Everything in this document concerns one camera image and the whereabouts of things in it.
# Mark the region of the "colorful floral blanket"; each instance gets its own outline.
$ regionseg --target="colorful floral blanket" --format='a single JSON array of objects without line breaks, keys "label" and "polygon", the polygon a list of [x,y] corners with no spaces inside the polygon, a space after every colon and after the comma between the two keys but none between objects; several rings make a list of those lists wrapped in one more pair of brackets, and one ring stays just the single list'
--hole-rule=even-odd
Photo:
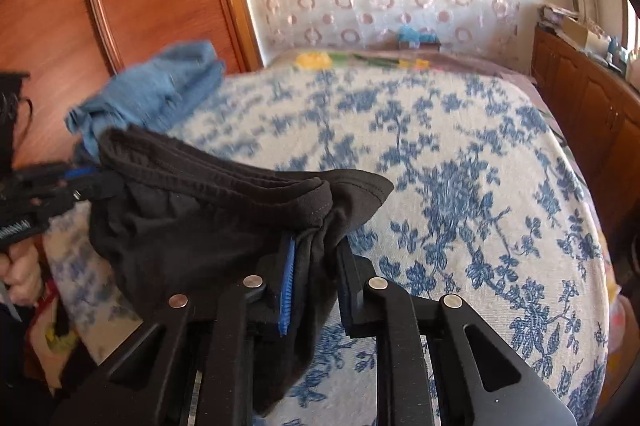
[{"label": "colorful floral blanket", "polygon": [[[430,70],[264,70],[227,79],[172,134],[262,167],[387,177],[396,189],[350,236],[354,252],[411,294],[460,294],[587,424],[607,356],[604,261],[581,183],[520,89]],[[88,243],[87,212],[56,220],[46,249],[101,360],[138,321]],[[374,342],[345,337],[336,306],[306,375],[255,424],[372,425],[375,404]]]}]

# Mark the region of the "blue denim garment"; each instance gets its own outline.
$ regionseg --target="blue denim garment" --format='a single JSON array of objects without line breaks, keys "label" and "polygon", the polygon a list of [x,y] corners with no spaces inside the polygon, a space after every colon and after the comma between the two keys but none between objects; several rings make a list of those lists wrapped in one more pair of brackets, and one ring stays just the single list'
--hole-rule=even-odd
[{"label": "blue denim garment", "polygon": [[211,43],[202,40],[172,45],[117,74],[67,115],[66,128],[82,135],[84,150],[76,149],[76,156],[98,162],[98,139],[110,127],[166,132],[220,86],[224,67]]}]

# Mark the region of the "human hand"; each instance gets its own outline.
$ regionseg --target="human hand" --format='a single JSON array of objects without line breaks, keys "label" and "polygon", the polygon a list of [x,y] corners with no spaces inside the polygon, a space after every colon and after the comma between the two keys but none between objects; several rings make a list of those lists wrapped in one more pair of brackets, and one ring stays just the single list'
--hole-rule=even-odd
[{"label": "human hand", "polygon": [[36,303],[42,292],[42,278],[33,239],[10,246],[8,256],[0,253],[0,279],[11,286],[9,298],[15,305]]}]

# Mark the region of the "cardboard box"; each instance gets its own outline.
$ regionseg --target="cardboard box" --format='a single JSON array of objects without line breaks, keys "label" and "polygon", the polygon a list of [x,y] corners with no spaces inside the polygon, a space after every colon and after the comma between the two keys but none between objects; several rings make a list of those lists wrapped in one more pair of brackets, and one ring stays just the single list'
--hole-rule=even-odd
[{"label": "cardboard box", "polygon": [[568,16],[562,19],[562,32],[571,38],[581,49],[591,51],[598,56],[605,57],[609,49],[609,40],[589,31],[582,24],[570,19]]}]

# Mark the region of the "metal rivet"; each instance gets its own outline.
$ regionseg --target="metal rivet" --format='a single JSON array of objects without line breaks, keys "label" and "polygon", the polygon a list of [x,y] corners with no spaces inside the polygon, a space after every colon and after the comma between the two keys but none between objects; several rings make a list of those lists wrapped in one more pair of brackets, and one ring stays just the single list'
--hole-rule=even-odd
[{"label": "metal rivet", "polygon": [[189,298],[187,298],[184,294],[174,294],[171,298],[169,298],[169,307],[180,309],[187,305],[188,301]]},{"label": "metal rivet", "polygon": [[382,289],[389,287],[389,282],[384,278],[380,278],[380,276],[376,276],[369,279],[369,287],[381,291]]},{"label": "metal rivet", "polygon": [[446,305],[447,307],[451,307],[452,309],[459,309],[460,307],[462,307],[462,298],[457,294],[447,294],[442,299],[442,302],[444,303],[444,305]]},{"label": "metal rivet", "polygon": [[242,280],[245,287],[249,287],[250,289],[255,289],[256,287],[260,287],[262,285],[262,277],[258,275],[249,275],[244,280]]}]

